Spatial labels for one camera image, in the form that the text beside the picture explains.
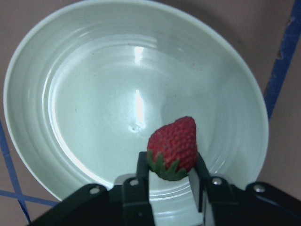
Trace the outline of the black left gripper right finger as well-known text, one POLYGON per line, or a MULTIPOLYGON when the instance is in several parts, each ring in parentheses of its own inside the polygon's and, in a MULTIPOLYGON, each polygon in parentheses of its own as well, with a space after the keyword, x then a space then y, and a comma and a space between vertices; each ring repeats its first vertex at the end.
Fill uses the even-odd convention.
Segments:
POLYGON ((211 176, 200 154, 189 172, 189 183, 205 226, 236 226, 238 200, 233 187, 220 176, 211 176))

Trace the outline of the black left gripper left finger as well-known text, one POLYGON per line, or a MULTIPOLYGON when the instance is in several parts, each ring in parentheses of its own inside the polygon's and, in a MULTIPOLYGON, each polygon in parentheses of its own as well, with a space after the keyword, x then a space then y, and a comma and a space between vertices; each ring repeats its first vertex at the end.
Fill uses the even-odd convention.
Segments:
POLYGON ((136 175, 123 182, 123 221, 125 226, 154 226, 152 206, 149 199, 149 165, 147 153, 140 152, 136 175))

